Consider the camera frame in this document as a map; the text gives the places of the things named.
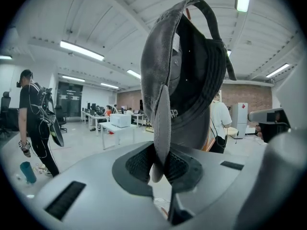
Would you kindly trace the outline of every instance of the doorway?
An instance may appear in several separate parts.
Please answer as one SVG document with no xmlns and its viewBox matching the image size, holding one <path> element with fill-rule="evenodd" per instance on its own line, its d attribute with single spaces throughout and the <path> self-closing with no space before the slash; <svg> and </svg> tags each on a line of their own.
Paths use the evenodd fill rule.
<svg viewBox="0 0 307 230">
<path fill-rule="evenodd" d="M 66 117 L 81 116 L 82 90 L 82 85 L 59 82 L 57 105 L 62 107 Z"/>
</svg>

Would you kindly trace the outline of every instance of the gray cap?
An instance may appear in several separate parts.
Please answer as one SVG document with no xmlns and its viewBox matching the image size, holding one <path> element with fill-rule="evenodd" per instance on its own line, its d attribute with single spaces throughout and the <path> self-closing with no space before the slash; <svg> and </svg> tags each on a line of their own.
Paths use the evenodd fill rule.
<svg viewBox="0 0 307 230">
<path fill-rule="evenodd" d="M 203 13 L 213 39 L 206 39 L 183 16 L 189 5 Z M 205 145 L 209 106 L 226 69 L 229 79 L 236 80 L 216 17 L 204 0 L 184 0 L 158 18 L 141 59 L 143 107 L 154 127 L 159 158 L 153 168 L 154 182 L 163 175 L 171 142 L 199 150 Z"/>
</svg>

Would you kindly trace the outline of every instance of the glove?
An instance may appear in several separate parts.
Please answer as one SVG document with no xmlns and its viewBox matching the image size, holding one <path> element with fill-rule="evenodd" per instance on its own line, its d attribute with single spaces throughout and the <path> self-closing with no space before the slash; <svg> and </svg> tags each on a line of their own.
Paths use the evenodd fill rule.
<svg viewBox="0 0 307 230">
<path fill-rule="evenodd" d="M 31 145 L 29 143 L 29 141 L 27 141 L 25 144 L 20 140 L 18 142 L 19 148 L 21 149 L 21 151 L 23 151 L 24 155 L 28 158 L 31 157 L 31 153 L 30 153 L 30 148 Z"/>
</svg>

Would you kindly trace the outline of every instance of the white shirt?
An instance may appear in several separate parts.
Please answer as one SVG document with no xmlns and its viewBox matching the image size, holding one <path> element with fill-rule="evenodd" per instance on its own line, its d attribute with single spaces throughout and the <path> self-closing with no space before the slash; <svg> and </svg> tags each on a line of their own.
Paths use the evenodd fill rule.
<svg viewBox="0 0 307 230">
<path fill-rule="evenodd" d="M 219 136 L 225 139 L 224 125 L 228 125 L 231 122 L 232 120 L 227 106 L 223 102 L 213 101 L 211 103 L 210 127 L 214 136 Z"/>
<path fill-rule="evenodd" d="M 130 111 L 130 110 L 127 110 L 127 111 L 126 111 L 126 114 L 128 114 L 128 115 L 132 115 L 132 114 L 133 114 L 133 112 L 132 112 L 132 111 Z"/>
</svg>

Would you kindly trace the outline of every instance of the white device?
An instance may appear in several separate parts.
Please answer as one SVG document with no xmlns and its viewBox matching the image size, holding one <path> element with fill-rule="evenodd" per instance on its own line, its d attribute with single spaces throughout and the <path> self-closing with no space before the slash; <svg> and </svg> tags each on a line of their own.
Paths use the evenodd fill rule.
<svg viewBox="0 0 307 230">
<path fill-rule="evenodd" d="M 242 139 L 245 136 L 245 131 L 248 123 L 248 103 L 237 103 L 232 106 L 232 124 L 239 132 L 233 138 Z"/>
<path fill-rule="evenodd" d="M 131 125 L 131 115 L 111 114 L 110 123 L 120 128 L 128 127 Z"/>
</svg>

